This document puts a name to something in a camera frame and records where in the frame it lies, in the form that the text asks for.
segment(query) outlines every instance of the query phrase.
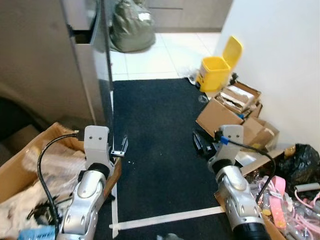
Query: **black floor mat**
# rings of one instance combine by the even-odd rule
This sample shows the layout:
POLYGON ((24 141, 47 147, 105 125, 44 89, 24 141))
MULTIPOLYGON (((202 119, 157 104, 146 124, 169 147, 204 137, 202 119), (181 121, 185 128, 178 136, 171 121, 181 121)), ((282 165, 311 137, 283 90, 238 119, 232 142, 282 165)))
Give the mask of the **black floor mat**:
MULTIPOLYGON (((201 94, 186 79, 114 83, 114 142, 120 147, 127 135, 129 143, 117 184, 119 222, 218 206, 214 175, 192 143, 201 94)), ((117 239, 155 240, 169 232, 185 240, 231 239, 225 214, 123 230, 117 239)))

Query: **white tile floor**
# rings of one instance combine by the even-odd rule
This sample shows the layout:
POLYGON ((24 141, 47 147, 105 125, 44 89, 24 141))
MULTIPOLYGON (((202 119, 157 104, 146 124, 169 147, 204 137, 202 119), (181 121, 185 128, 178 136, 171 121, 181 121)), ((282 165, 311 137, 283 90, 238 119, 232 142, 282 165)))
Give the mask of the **white tile floor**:
POLYGON ((174 79, 198 69, 214 53, 220 33, 156 33, 156 42, 139 52, 110 52, 113 81, 174 79))

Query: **black garbage bag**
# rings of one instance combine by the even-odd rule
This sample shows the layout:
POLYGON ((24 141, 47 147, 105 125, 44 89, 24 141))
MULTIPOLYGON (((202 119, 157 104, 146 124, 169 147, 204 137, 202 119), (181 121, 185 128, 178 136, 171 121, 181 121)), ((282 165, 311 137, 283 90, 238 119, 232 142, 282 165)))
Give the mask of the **black garbage bag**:
POLYGON ((296 185, 320 182, 319 153, 308 144, 296 144, 294 155, 279 161, 276 175, 286 180, 286 192, 293 196, 296 185))

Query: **yellow trash bin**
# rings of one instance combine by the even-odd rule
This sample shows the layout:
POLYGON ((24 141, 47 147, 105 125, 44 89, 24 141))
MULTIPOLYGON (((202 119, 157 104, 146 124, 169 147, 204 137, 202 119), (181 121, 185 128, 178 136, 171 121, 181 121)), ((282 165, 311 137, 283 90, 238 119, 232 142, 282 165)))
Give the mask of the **yellow trash bin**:
POLYGON ((241 57, 242 50, 241 43, 234 36, 230 36, 222 56, 205 57, 195 80, 200 91, 219 91, 226 84, 229 74, 241 57))

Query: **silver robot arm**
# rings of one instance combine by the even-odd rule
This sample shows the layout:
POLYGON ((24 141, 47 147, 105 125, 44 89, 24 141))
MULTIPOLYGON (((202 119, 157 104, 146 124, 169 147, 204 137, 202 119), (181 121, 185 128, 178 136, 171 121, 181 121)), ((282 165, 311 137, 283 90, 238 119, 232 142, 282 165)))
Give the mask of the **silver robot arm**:
POLYGON ((242 144, 244 129, 241 125, 223 125, 219 129, 220 140, 216 154, 208 160, 208 168, 215 173, 219 195, 225 204, 225 213, 237 239, 270 240, 259 207, 250 193, 248 181, 235 164, 242 144))
MULTIPOLYGON (((107 197, 107 179, 115 170, 115 165, 109 158, 108 134, 109 129, 105 126, 92 125, 84 130, 86 171, 73 191, 72 202, 63 217, 58 240, 94 238, 98 211, 107 197)), ((123 149, 120 152, 123 157, 128 142, 122 144, 123 149)))

